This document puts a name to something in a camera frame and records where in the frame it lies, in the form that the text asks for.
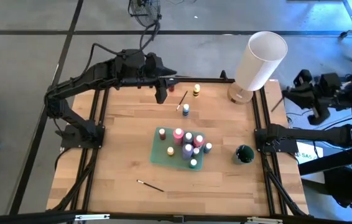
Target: lamp base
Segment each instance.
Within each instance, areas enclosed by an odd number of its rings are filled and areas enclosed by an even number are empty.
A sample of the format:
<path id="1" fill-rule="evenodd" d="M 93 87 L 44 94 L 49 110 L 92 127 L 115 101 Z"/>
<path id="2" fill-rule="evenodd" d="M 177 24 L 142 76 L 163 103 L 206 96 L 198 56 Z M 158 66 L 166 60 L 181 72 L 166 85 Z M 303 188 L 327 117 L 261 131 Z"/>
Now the lamp base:
<path id="1" fill-rule="evenodd" d="M 253 91 L 244 90 L 236 83 L 232 83 L 228 88 L 227 96 L 231 102 L 241 105 L 251 101 Z"/>

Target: lamp shade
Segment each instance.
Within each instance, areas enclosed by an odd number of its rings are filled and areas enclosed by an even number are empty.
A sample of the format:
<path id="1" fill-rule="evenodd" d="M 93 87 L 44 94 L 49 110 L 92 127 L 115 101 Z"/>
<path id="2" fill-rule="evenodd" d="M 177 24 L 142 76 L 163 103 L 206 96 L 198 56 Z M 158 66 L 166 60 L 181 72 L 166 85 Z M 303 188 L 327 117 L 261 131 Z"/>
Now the lamp shade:
<path id="1" fill-rule="evenodd" d="M 262 88 L 287 52 L 287 43 L 280 35 L 268 31 L 255 33 L 249 38 L 237 68 L 236 84 L 247 91 Z"/>

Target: wooden table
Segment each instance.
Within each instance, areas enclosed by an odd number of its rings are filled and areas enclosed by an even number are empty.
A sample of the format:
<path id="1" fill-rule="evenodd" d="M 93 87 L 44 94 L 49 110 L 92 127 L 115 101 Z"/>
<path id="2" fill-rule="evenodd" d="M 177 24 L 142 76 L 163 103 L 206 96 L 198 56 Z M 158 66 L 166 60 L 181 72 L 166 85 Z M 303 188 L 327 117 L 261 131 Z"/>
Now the wooden table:
<path id="1" fill-rule="evenodd" d="M 256 152 L 255 160 L 248 165 L 231 162 L 232 153 L 239 145 L 256 148 L 252 103 L 236 105 L 230 102 L 226 94 L 229 84 L 221 83 L 201 83 L 199 97 L 194 98 L 194 84 L 179 83 L 163 105 L 155 103 L 154 89 L 110 90 L 104 120 L 105 140 L 98 154 L 89 211 L 269 215 L 260 155 Z M 176 111 L 186 90 L 188 93 L 183 103 L 190 105 L 187 118 L 182 116 L 181 108 Z M 281 98 L 279 83 L 268 81 L 265 91 L 268 107 L 273 108 Z M 93 91 L 76 96 L 73 110 L 87 119 L 92 99 Z M 288 125 L 283 104 L 270 117 L 272 123 Z M 261 121 L 264 125 L 262 111 Z M 151 164 L 152 141 L 158 126 L 205 133 L 213 149 L 205 155 L 203 169 L 197 172 Z M 72 149 L 58 162 L 47 208 L 56 206 L 70 190 L 80 155 L 81 149 Z M 278 154 L 278 157 L 283 186 L 300 209 L 308 212 L 295 159 L 287 154 Z M 139 184 L 136 179 L 165 192 Z M 78 208 L 84 191 L 83 186 Z M 276 192 L 273 186 L 276 211 L 280 212 Z"/>

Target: gray floor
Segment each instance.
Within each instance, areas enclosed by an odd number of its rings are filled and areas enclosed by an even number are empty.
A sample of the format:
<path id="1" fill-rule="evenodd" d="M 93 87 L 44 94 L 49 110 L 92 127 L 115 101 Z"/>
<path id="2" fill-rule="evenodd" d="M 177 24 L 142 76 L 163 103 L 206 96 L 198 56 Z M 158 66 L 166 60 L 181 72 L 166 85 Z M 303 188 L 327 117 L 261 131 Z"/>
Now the gray floor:
<path id="1" fill-rule="evenodd" d="M 346 30 L 352 22 L 339 1 L 238 1 L 162 0 L 163 30 Z M 0 29 L 68 29 L 76 0 L 0 0 Z M 127 0 L 85 1 L 77 30 L 141 30 L 126 14 Z M 314 75 L 352 72 L 352 37 L 284 37 L 289 52 L 273 78 L 285 88 L 303 68 Z M 248 36 L 160 35 L 145 52 L 162 57 L 164 65 L 180 75 L 218 77 L 226 70 L 230 77 L 239 62 Z M 5 214 L 21 164 L 42 109 L 44 92 L 50 84 L 65 36 L 0 36 L 0 215 Z M 139 36 L 74 36 L 62 73 L 62 80 L 80 74 L 93 42 L 114 50 L 136 48 Z M 113 57 L 96 51 L 93 63 Z M 295 105 L 286 104 L 296 111 Z M 349 111 L 333 113 L 326 121 Z M 293 126 L 316 128 L 305 118 L 293 118 Z M 53 178 L 53 163 L 60 140 L 51 121 L 29 181 L 21 212 L 45 209 Z M 320 218 L 352 220 L 350 209 L 305 188 L 310 213 Z"/>

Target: green cup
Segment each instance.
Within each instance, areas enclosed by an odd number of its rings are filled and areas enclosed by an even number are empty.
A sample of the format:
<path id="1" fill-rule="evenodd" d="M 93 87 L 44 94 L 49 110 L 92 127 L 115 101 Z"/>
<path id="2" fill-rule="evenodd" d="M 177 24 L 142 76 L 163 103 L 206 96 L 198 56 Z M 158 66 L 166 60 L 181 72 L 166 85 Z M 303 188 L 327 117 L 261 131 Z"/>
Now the green cup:
<path id="1" fill-rule="evenodd" d="M 233 162 L 238 165 L 251 163 L 254 158 L 254 151 L 247 145 L 239 146 L 233 154 Z"/>

